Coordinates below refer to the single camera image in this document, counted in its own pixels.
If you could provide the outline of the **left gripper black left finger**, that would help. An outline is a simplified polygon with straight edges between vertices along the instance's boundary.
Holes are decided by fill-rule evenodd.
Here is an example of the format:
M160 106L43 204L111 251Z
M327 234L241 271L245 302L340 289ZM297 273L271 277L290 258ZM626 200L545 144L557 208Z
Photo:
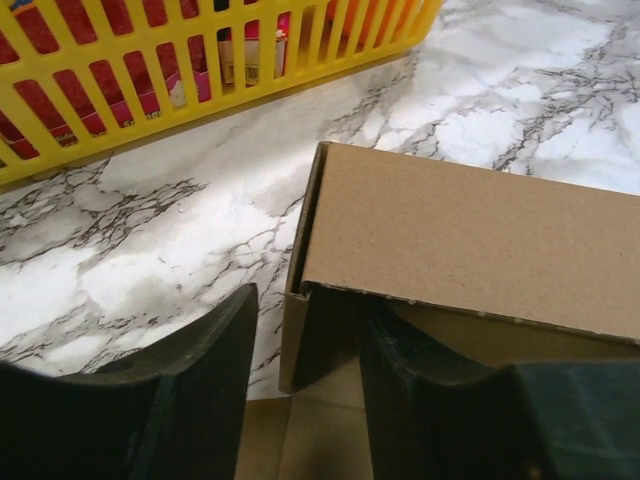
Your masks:
M230 479L258 317L254 284L130 355L52 377L1 366L5 479Z

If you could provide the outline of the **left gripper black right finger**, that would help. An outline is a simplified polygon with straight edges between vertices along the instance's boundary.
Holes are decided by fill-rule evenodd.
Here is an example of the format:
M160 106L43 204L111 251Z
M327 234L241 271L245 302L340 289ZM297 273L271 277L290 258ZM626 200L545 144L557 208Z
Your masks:
M358 324L378 479L635 479L635 360L491 368L380 302Z

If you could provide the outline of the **brown cardboard box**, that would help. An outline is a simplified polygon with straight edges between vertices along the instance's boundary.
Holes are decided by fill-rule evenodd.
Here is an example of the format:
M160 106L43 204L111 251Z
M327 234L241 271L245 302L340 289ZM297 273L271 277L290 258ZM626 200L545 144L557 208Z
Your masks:
M285 290L282 397L248 404L238 478L378 479L358 343L373 302L491 368L639 364L639 200L321 143Z

